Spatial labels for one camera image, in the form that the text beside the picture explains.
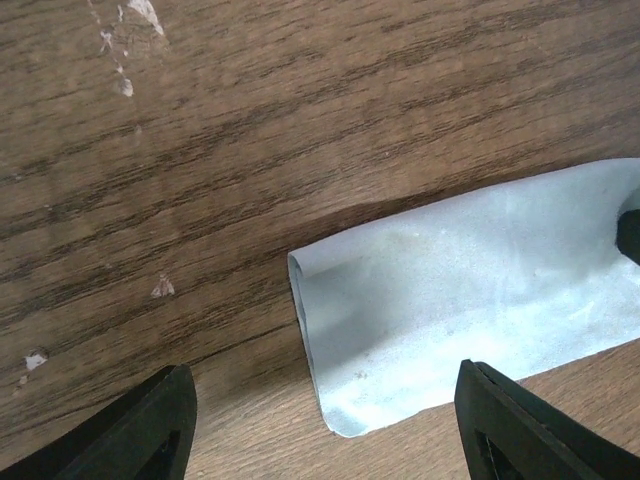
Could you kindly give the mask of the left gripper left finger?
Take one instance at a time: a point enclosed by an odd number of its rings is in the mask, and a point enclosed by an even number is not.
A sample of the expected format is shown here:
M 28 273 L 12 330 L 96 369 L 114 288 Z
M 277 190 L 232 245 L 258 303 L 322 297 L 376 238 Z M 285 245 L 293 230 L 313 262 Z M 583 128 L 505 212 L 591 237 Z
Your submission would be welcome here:
M 196 418 L 190 367 L 167 366 L 1 477 L 183 479 Z

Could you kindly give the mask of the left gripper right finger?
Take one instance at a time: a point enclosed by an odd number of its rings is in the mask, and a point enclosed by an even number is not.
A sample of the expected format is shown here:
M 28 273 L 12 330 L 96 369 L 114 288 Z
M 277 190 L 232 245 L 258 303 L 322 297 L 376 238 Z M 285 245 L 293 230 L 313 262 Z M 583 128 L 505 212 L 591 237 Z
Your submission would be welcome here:
M 461 362 L 454 406 L 472 479 L 617 480 L 639 457 L 483 362 Z

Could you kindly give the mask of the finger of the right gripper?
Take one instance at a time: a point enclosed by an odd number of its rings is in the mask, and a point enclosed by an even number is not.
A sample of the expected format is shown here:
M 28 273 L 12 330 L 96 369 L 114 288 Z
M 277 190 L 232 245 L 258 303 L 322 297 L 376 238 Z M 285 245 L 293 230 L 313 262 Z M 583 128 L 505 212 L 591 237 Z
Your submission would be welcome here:
M 616 247 L 622 255 L 640 265 L 640 210 L 624 212 L 617 221 Z

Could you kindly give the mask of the light blue cleaning cloth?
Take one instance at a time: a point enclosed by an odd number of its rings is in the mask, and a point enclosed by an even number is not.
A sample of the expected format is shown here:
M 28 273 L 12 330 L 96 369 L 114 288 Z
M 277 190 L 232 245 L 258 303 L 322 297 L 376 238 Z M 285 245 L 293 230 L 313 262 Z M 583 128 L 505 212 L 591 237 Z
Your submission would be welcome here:
M 327 427 L 353 438 L 449 403 L 466 359 L 519 380 L 635 340 L 639 263 L 616 241 L 638 206 L 638 160 L 601 160 L 292 251 Z

